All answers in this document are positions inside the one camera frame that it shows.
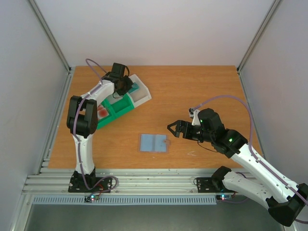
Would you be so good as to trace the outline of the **pink card holder wallet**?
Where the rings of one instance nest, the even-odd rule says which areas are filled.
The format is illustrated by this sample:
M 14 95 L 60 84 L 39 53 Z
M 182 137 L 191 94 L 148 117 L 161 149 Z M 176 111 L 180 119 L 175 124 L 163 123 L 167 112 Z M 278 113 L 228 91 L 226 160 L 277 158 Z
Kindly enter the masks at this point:
M 149 153 L 167 153 L 170 141 L 165 134 L 141 134 L 139 151 Z

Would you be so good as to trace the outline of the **teal striped card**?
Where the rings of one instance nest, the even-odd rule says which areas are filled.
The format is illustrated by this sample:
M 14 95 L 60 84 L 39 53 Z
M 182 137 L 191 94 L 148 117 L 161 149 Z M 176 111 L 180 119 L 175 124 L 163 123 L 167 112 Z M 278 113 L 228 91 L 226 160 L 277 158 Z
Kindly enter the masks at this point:
M 137 91 L 137 90 L 139 90 L 139 85 L 136 83 L 136 82 L 134 82 L 133 84 L 132 84 L 132 86 L 131 86 L 131 89 L 128 91 L 129 93 L 133 93 L 133 92 L 135 92 L 135 91 Z

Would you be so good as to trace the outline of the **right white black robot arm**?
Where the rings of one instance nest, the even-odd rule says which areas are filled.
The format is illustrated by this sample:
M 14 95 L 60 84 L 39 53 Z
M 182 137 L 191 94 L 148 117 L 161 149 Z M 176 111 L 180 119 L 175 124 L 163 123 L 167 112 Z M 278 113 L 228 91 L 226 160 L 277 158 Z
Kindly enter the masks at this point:
M 259 183 L 252 182 L 228 167 L 221 166 L 211 176 L 217 191 L 233 191 L 267 209 L 278 223 L 290 227 L 308 204 L 308 186 L 290 180 L 276 170 L 239 132 L 225 128 L 213 109 L 190 112 L 192 122 L 177 120 L 167 126 L 175 136 L 208 142 L 220 154 L 240 164 Z

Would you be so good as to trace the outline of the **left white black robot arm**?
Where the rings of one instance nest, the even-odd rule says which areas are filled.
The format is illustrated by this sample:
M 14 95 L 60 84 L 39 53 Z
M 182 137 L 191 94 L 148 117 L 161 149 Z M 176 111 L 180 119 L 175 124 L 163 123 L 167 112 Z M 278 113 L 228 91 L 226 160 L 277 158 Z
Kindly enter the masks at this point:
M 114 63 L 111 71 L 98 75 L 99 82 L 81 96 L 72 96 L 69 101 L 66 126 L 73 136 L 77 164 L 71 177 L 68 191 L 92 192 L 98 189 L 95 164 L 92 157 L 92 138 L 98 126 L 98 104 L 117 93 L 123 96 L 132 88 L 129 68 Z

